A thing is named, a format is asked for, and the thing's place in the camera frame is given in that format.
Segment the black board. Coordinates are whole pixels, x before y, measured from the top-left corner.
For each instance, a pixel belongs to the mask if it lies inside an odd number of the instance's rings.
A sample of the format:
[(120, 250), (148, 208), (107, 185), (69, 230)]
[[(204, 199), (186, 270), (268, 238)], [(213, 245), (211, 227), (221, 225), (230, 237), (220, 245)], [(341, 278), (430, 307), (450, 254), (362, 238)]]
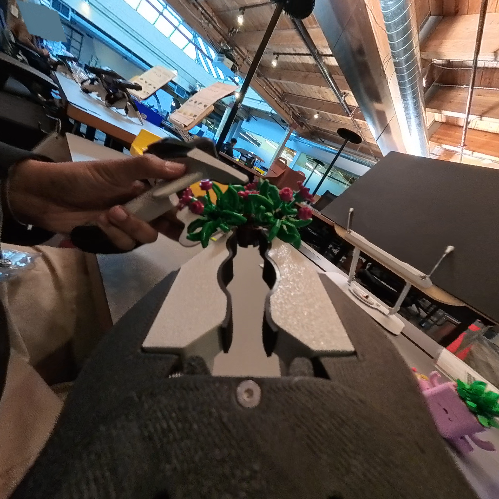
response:
[(498, 169), (390, 152), (322, 214), (498, 323)]

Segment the long pale desk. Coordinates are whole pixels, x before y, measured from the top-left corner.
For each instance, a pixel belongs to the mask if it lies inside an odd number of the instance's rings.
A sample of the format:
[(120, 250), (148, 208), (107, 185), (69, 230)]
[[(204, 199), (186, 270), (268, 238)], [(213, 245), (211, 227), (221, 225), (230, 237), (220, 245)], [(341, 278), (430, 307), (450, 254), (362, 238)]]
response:
[(64, 104), (67, 116), (76, 122), (88, 125), (103, 132), (109, 137), (110, 144), (121, 144), (130, 149), (132, 142), (142, 130), (147, 130), (162, 138), (175, 135), (147, 121), (143, 123), (136, 117), (129, 117), (122, 110), (105, 106), (103, 101), (94, 94), (86, 94), (73, 79), (60, 72), (55, 73), (59, 85), (59, 94)]

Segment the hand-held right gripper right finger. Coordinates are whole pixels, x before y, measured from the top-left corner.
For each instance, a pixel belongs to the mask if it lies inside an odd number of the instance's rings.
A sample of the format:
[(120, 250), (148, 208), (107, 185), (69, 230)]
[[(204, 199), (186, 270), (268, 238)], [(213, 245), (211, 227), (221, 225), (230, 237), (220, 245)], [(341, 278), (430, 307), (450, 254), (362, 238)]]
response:
[(343, 357), (354, 346), (316, 267), (293, 245), (261, 240), (265, 297), (262, 341), (268, 357)]

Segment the clear printed sheet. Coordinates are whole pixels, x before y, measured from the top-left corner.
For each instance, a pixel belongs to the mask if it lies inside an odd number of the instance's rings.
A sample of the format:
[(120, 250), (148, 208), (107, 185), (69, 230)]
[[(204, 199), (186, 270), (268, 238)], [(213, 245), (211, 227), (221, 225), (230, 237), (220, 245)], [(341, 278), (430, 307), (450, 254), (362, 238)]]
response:
[(489, 383), (478, 372), (446, 349), (442, 349), (435, 358), (435, 365), (455, 381), (459, 379), (467, 384), (472, 384), (475, 381)]

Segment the brown cardboard carrier box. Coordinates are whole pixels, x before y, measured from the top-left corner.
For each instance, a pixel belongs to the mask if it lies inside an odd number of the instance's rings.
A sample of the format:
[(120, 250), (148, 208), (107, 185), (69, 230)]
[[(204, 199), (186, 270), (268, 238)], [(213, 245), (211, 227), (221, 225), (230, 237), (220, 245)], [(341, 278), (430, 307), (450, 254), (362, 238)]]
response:
[(305, 181), (303, 172), (290, 168), (286, 159), (281, 157), (272, 162), (265, 178), (278, 189), (290, 188), (291, 190), (297, 190), (298, 184), (304, 184)]

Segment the toy flower plant brown base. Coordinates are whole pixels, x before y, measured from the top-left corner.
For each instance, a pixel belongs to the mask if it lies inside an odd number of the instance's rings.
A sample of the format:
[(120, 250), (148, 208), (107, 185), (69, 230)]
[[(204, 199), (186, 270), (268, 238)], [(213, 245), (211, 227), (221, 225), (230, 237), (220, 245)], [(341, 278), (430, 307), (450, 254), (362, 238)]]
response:
[(299, 183), (297, 190), (278, 189), (268, 180), (258, 180), (246, 185), (230, 184), (222, 191), (211, 180), (202, 180), (199, 188), (203, 196), (194, 196), (191, 188), (184, 189), (178, 209), (218, 207), (232, 212), (232, 231), (240, 232), (243, 247), (257, 245), (257, 233), (263, 230), (268, 242), (280, 239), (300, 249), (302, 239), (299, 230), (312, 222), (312, 210), (303, 203), (313, 201), (313, 196), (304, 184)]

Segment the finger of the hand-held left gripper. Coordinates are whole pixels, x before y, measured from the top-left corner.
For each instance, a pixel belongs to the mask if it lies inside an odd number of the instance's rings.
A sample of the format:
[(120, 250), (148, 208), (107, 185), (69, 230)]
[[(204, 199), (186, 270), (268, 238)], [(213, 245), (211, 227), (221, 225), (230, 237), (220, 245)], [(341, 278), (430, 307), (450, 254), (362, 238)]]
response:
[(211, 180), (224, 185), (245, 185), (249, 182), (246, 174), (200, 149), (192, 149), (184, 157), (174, 158), (173, 161), (185, 165), (184, 175), (155, 186), (151, 190), (153, 198), (166, 198), (201, 180)]
[(212, 240), (234, 229), (232, 215), (218, 207), (183, 207), (177, 213), (179, 221), (184, 223), (180, 244), (206, 248)]

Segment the pink brick planter with plant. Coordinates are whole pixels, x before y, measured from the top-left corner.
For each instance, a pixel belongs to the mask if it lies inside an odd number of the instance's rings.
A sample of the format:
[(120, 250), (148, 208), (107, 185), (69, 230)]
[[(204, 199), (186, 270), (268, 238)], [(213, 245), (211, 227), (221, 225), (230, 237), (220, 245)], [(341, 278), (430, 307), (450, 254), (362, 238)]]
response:
[(485, 426), (459, 396), (457, 382), (442, 382), (438, 371), (431, 372), (429, 376), (417, 375), (417, 378), (439, 434), (455, 451), (461, 455), (476, 448), (496, 451), (492, 442), (479, 437)]

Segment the green leafy toy plant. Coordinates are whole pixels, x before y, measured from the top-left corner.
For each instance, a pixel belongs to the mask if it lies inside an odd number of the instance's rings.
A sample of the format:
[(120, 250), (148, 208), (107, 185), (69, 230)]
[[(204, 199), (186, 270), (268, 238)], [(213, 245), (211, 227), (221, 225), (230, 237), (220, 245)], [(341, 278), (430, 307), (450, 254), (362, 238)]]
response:
[(467, 409), (483, 427), (498, 429), (498, 393), (487, 390), (487, 383), (481, 380), (469, 384), (457, 379), (456, 389)]

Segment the ceiling projector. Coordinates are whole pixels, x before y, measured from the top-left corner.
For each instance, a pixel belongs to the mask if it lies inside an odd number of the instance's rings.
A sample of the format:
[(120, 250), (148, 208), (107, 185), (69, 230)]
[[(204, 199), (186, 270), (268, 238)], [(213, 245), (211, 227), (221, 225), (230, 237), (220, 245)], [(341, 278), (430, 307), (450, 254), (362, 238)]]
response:
[(237, 74), (239, 66), (234, 58), (229, 54), (217, 54), (213, 60), (214, 66), (222, 71), (223, 74)]

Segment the idle hand-held gripper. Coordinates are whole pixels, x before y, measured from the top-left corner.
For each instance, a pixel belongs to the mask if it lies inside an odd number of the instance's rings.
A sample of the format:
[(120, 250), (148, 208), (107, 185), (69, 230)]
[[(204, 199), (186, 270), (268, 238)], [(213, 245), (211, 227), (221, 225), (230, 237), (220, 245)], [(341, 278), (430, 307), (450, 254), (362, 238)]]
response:
[(109, 70), (95, 66), (84, 65), (84, 70), (88, 73), (89, 78), (83, 80), (80, 88), (84, 93), (97, 93), (101, 99), (112, 92), (115, 79), (119, 78), (119, 74)]
[(141, 125), (144, 124), (141, 113), (129, 92), (130, 90), (141, 91), (142, 86), (140, 84), (120, 78), (112, 78), (110, 81), (104, 82), (104, 89), (104, 102), (108, 108), (122, 109), (128, 117), (137, 118)]

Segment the large ceiling duct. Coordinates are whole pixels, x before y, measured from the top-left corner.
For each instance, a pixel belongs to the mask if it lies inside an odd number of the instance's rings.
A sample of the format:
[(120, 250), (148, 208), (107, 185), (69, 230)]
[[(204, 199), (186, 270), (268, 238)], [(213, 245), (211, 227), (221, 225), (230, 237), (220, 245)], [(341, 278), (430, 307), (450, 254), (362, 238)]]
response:
[(316, 1), (314, 15), (375, 143), (429, 157), (412, 1)]

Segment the small tan poster board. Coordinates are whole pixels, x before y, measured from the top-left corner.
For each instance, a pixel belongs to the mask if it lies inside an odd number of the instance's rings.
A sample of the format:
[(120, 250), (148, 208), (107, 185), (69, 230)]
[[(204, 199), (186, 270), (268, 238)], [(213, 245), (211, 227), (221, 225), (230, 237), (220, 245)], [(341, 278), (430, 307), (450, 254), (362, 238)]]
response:
[(129, 93), (136, 99), (143, 101), (151, 97), (156, 91), (167, 85), (178, 75), (177, 70), (167, 69), (164, 66), (154, 66), (131, 78), (131, 82), (141, 86), (141, 90), (130, 89)]

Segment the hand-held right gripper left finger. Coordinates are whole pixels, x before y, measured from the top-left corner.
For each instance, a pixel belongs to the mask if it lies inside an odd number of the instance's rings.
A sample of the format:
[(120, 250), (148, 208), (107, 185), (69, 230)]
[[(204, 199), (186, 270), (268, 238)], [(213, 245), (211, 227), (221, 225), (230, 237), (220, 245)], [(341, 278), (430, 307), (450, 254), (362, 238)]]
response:
[(233, 339), (234, 234), (226, 234), (184, 264), (153, 321), (142, 348), (174, 355), (228, 353)]

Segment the large black office chair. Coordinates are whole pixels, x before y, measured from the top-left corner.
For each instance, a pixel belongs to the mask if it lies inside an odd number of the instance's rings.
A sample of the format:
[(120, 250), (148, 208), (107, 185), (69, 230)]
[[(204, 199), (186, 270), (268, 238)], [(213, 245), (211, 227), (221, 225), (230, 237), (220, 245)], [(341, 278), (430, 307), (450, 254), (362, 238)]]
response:
[(38, 133), (61, 133), (64, 112), (53, 77), (1, 53), (1, 120)]

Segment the person's left forearm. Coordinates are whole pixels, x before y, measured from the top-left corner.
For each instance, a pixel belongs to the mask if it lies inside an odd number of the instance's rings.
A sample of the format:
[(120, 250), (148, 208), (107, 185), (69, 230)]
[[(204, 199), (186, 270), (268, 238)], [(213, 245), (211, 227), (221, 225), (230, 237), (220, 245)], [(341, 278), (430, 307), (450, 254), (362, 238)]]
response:
[(18, 246), (37, 246), (55, 234), (39, 227), (28, 228), (11, 212), (8, 198), (9, 174), (14, 166), (24, 160), (48, 161), (41, 155), (1, 142), (1, 242)]

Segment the black pole lamp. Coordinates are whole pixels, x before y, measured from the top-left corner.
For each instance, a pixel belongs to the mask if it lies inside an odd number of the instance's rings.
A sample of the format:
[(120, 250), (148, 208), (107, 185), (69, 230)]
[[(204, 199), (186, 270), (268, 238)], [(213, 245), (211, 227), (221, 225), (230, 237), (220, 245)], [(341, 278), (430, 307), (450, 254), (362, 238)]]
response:
[(347, 129), (347, 128), (339, 128), (337, 130), (337, 134), (340, 136), (340, 138), (343, 139), (343, 143), (339, 147), (338, 151), (336, 152), (334, 159), (331, 161), (330, 165), (327, 167), (325, 173), (322, 175), (320, 181), (316, 185), (314, 191), (312, 192), (312, 196), (315, 196), (322, 186), (323, 182), (325, 179), (328, 177), (330, 171), (332, 170), (333, 166), (335, 166), (335, 163), (337, 162), (338, 158), (340, 157), (341, 153), (343, 152), (344, 148), (346, 145), (350, 142), (354, 145), (358, 145), (362, 142), (362, 137), (357, 134), (356, 132)]
[(259, 43), (255, 56), (249, 66), (246, 73), (246, 77), (243, 81), (242, 87), (239, 90), (239, 96), (235, 99), (234, 105), (227, 117), (224, 127), (221, 130), (221, 134), (216, 143), (216, 151), (220, 152), (227, 134), (236, 118), (237, 112), (240, 108), (241, 102), (246, 96), (247, 90), (249, 89), (253, 77), (258, 69), (261, 59), (265, 53), (267, 45), (271, 39), (271, 36), (278, 24), (281, 14), (286, 12), (291, 18), (303, 20), (310, 16), (313, 12), (315, 1), (273, 1), (275, 3), (275, 8), (271, 19), (266, 27), (263, 37)]

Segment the tall tan poster board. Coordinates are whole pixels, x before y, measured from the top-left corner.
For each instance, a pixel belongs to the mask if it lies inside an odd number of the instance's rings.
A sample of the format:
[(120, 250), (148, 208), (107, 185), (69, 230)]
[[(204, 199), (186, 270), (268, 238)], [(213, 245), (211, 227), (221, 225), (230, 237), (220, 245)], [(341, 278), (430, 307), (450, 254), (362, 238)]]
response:
[(193, 94), (179, 109), (170, 114), (168, 121), (180, 130), (189, 131), (214, 110), (216, 102), (238, 90), (239, 87), (232, 84), (211, 84)]

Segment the person's left hand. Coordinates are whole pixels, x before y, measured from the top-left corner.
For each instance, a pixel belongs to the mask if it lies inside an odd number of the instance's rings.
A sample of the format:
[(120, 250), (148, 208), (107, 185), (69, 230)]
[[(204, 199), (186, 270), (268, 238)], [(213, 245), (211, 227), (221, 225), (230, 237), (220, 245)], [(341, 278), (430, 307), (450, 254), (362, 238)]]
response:
[(146, 192), (143, 180), (172, 181), (184, 172), (184, 164), (150, 154), (63, 163), (28, 159), (9, 174), (9, 206), (20, 222), (54, 233), (95, 224), (120, 249), (132, 250), (155, 242), (158, 231), (124, 204)]

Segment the small blue bin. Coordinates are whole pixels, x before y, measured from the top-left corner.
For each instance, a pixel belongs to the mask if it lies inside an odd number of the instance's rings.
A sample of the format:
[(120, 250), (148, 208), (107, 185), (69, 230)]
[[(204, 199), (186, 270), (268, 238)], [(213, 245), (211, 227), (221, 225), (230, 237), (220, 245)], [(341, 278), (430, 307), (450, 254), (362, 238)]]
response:
[(158, 112), (156, 109), (151, 108), (139, 101), (134, 101), (138, 112), (140, 113), (141, 117), (146, 120), (147, 122), (160, 127), (162, 122), (163, 122), (163, 116), (160, 112)]

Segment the clear bag with red card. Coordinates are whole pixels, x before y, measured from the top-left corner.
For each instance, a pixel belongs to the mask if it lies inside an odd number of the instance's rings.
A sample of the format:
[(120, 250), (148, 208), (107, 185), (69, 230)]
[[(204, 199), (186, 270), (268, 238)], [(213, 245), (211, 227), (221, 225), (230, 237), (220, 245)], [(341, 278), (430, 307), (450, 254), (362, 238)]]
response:
[(25, 252), (11, 249), (1, 250), (1, 283), (20, 277), (34, 268), (41, 256), (39, 252)]

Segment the red black desk frame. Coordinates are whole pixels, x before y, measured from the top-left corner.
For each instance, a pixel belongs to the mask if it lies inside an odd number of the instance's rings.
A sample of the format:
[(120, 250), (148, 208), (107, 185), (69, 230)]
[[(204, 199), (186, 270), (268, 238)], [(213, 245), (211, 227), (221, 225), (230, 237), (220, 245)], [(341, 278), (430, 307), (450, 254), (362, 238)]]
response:
[(465, 360), (471, 351), (473, 343), (481, 336), (484, 328), (483, 321), (476, 320), (466, 331), (461, 333), (446, 350), (454, 354), (457, 358)]

